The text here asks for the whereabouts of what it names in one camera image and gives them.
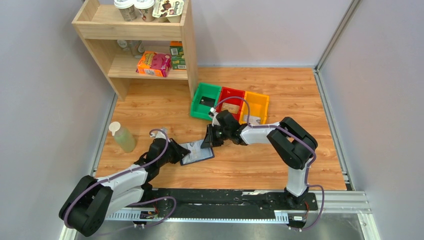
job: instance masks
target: yellowish liquid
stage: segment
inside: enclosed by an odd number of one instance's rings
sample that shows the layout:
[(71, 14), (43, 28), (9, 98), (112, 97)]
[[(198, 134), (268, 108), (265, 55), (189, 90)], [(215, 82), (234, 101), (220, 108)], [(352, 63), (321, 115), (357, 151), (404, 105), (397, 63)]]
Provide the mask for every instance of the yellowish liquid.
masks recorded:
[(126, 153), (131, 153), (134, 148), (136, 148), (136, 139), (126, 127), (121, 126), (121, 128), (115, 132), (113, 138)]

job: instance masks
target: white sticker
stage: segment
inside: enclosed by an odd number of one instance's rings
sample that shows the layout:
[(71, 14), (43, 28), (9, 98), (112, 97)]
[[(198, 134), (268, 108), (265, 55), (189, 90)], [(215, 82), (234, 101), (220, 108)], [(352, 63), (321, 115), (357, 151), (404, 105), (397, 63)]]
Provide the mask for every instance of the white sticker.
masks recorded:
[[(247, 122), (247, 120), (248, 120), (248, 116), (247, 115), (244, 115), (243, 116), (243, 121)], [(252, 116), (251, 115), (249, 117), (249, 123), (250, 124), (253, 124), (253, 125), (261, 124), (261, 118), (258, 117), (258, 116)]]
[(155, 75), (155, 70), (152, 69), (144, 69), (144, 73), (148, 75)]
[(138, 52), (141, 54), (144, 54), (146, 51), (145, 46), (143, 45), (143, 42), (140, 41), (140, 45), (138, 46)]
[(178, 55), (178, 49), (171, 48), (171, 55)]
[(128, 46), (127, 41), (125, 40), (116, 40), (116, 41), (118, 42), (118, 45), (123, 49)]

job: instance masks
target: cable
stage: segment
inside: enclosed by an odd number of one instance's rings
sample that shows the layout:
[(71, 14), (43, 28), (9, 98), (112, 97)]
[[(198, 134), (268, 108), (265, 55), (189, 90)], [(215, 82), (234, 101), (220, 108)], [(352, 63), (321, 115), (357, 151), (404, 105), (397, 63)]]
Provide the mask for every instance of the cable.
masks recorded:
[(89, 186), (86, 190), (84, 190), (80, 195), (78, 195), (76, 198), (75, 198), (75, 200), (69, 205), (69, 207), (67, 208), (67, 210), (66, 210), (66, 212), (65, 212), (65, 216), (63, 217), (63, 222), (64, 222), (64, 224), (65, 224), (65, 226), (67, 227), (67, 228), (69, 228), (69, 229), (73, 229), (73, 227), (69, 224), (69, 222), (68, 222), (68, 218), (69, 218), (69, 214), (70, 214), (70, 212), (71, 212), (71, 210), (75, 207), (75, 205), (77, 204), (77, 202), (82, 198), (82, 197), (84, 197), (88, 192), (90, 192), (92, 189), (94, 189), (96, 186), (98, 186), (98, 185), (100, 185), (100, 184), (103, 184), (103, 183), (106, 183), (106, 182), (108, 182), (108, 181), (110, 181), (110, 180), (114, 180), (114, 179), (116, 179), (116, 178), (119, 178), (119, 177), (121, 177), (121, 176), (123, 176), (123, 175), (125, 175), (125, 174), (128, 174), (128, 173), (131, 173), (132, 171), (137, 171), (137, 170), (139, 170), (139, 169), (143, 169), (143, 168), (145, 168), (145, 167), (147, 167), (147, 166), (150, 166), (150, 165), (152, 165), (152, 164), (154, 164), (157, 160), (159, 160), (164, 154), (165, 154), (165, 152), (167, 151), (167, 149), (168, 149), (168, 142), (169, 142), (169, 138), (168, 138), (168, 135), (167, 135), (167, 133), (165, 132), (165, 131), (163, 131), (163, 130), (161, 130), (161, 129), (157, 129), (157, 128), (155, 128), (155, 129), (152, 129), (152, 130), (150, 130), (150, 132), (149, 132), (149, 135), (152, 135), (152, 132), (153, 131), (158, 131), (158, 132), (161, 132), (161, 133), (163, 133), (163, 135), (165, 135), (165, 138), (166, 138), (166, 142), (165, 142), (165, 148), (162, 150), (162, 152), (155, 158), (155, 159), (153, 159), (152, 161), (150, 161), (150, 162), (148, 162), (148, 163), (146, 163), (146, 164), (144, 164), (144, 165), (141, 165), (141, 166), (138, 166), (138, 167), (135, 167), (135, 168), (133, 168), (133, 169), (128, 169), (128, 170), (126, 170), (126, 171), (123, 171), (123, 172), (120, 172), (120, 173), (118, 173), (118, 174), (116, 174), (116, 175), (113, 175), (113, 176), (111, 176), (111, 177), (109, 177), (109, 178), (106, 178), (106, 179), (103, 179), (103, 180), (98, 180), (96, 183), (94, 183), (93, 185), (91, 185), (91, 186)]
[(158, 200), (165, 200), (165, 199), (172, 199), (173, 200), (173, 206), (172, 206), (171, 211), (165, 217), (163, 217), (161, 220), (159, 220), (159, 221), (157, 221), (155, 223), (146, 224), (146, 225), (144, 225), (144, 224), (138, 224), (138, 225), (137, 224), (133, 224), (133, 225), (129, 225), (129, 226), (124, 226), (124, 227), (119, 228), (119, 229), (117, 229), (115, 231), (95, 234), (93, 237), (103, 237), (103, 236), (115, 234), (117, 232), (120, 232), (120, 231), (123, 231), (123, 230), (127, 230), (127, 229), (131, 229), (131, 228), (135, 228), (135, 227), (150, 228), (150, 227), (154, 227), (156, 225), (159, 225), (159, 224), (163, 223), (166, 219), (168, 219), (174, 213), (175, 208), (177, 207), (177, 200), (174, 197), (172, 197), (172, 196), (162, 196), (162, 197), (155, 198), (153, 200), (144, 201), (144, 202), (138, 202), (138, 203), (133, 203), (133, 204), (130, 204), (129, 205), (129, 206), (142, 206), (142, 205), (146, 205), (146, 204), (151, 204), (151, 203), (156, 202)]
[(321, 185), (319, 185), (319, 184), (309, 185), (309, 183), (308, 183), (309, 168), (311, 167), (311, 165), (317, 159), (317, 154), (304, 141), (302, 141), (301, 139), (299, 139), (298, 137), (296, 137), (295, 135), (293, 135), (291, 132), (287, 131), (286, 129), (284, 129), (284, 128), (280, 127), (280, 126), (277, 126), (277, 125), (251, 125), (250, 122), (249, 122), (249, 118), (250, 118), (250, 115), (251, 115), (251, 108), (249, 106), (248, 101), (246, 99), (242, 98), (242, 97), (239, 97), (239, 96), (229, 96), (229, 97), (226, 97), (223, 100), (221, 100), (220, 102), (218, 102), (213, 108), (216, 109), (217, 106), (219, 106), (220, 104), (222, 104), (223, 102), (225, 102), (228, 99), (240, 99), (240, 100), (243, 100), (243, 102), (246, 103), (246, 106), (247, 106), (247, 119), (246, 119), (246, 122), (247, 122), (247, 125), (249, 127), (253, 128), (253, 129), (255, 129), (255, 128), (256, 129), (261, 129), (261, 128), (275, 128), (275, 129), (278, 129), (281, 132), (283, 132), (286, 135), (288, 135), (291, 138), (293, 138), (295, 141), (299, 142), (302, 146), (304, 146), (306, 149), (308, 149), (308, 151), (311, 152), (311, 154), (312, 154), (312, 160), (309, 161), (309, 163), (306, 164), (306, 171), (305, 171), (304, 183), (309, 188), (320, 188), (321, 189), (321, 192), (322, 192), (321, 208), (319, 210), (318, 217), (315, 219), (315, 221), (310, 226), (305, 227), (305, 228), (295, 228), (295, 227), (293, 227), (293, 229), (295, 229), (295, 230), (297, 230), (299, 232), (306, 231), (308, 229), (311, 229), (313, 226), (315, 226), (318, 223), (318, 221), (320, 220), (321, 215), (323, 213), (323, 210), (324, 210), (324, 194), (325, 194), (324, 193), (324, 187), (321, 186)]
[(304, 216), (305, 220), (308, 218), (308, 214), (309, 214), (309, 204), (307, 201), (305, 201), (305, 205), (306, 205), (306, 214)]

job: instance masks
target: orange snack box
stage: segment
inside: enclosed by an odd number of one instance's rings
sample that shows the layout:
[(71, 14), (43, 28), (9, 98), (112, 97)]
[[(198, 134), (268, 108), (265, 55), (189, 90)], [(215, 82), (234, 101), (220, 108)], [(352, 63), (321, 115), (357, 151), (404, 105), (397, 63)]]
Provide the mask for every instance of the orange snack box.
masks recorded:
[(166, 53), (145, 51), (137, 64), (140, 74), (156, 77), (168, 77), (171, 69), (171, 55)]
[(172, 46), (172, 47), (182, 47), (183, 42), (182, 41), (171, 41), (171, 43), (169, 45)]

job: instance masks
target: wooden shelf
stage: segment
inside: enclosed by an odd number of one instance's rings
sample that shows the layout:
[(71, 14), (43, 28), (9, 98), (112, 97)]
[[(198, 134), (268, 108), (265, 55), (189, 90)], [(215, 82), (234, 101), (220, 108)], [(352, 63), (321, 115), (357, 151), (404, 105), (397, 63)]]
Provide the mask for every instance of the wooden shelf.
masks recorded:
[(181, 17), (180, 23), (159, 22), (157, 19), (145, 22), (140, 15), (137, 15), (134, 21), (128, 22), (124, 21), (119, 9), (112, 4), (100, 4), (97, 8), (85, 9), (89, 10), (93, 14), (91, 18), (86, 18), (83, 12), (74, 19), (74, 24), (78, 26), (85, 39), (153, 41), (183, 39), (181, 26), (185, 24), (185, 15)]
[[(170, 48), (166, 46), (147, 46), (147, 51), (154, 51), (158, 53), (169, 53)], [(170, 80), (188, 80), (186, 70), (174, 70), (169, 71), (168, 77), (158, 77), (147, 74), (140, 74), (136, 72), (137, 63), (140, 59), (137, 59), (131, 55), (130, 52), (124, 52), (118, 49), (118, 52), (113, 59), (110, 70), (107, 73), (109, 78), (129, 78), (129, 79), (170, 79)]]
[[(144, 22), (140, 16), (127, 22), (113, 4), (85, 0), (72, 25), (121, 101), (125, 100), (132, 79), (186, 80), (193, 98), (198, 87), (198, 63), (191, 0), (184, 0), (178, 23), (157, 19)], [(171, 69), (168, 77), (140, 74), (136, 72), (139, 60), (122, 52), (117, 40), (182, 41), (186, 70)], [(146, 49), (169, 53), (167, 46)]]

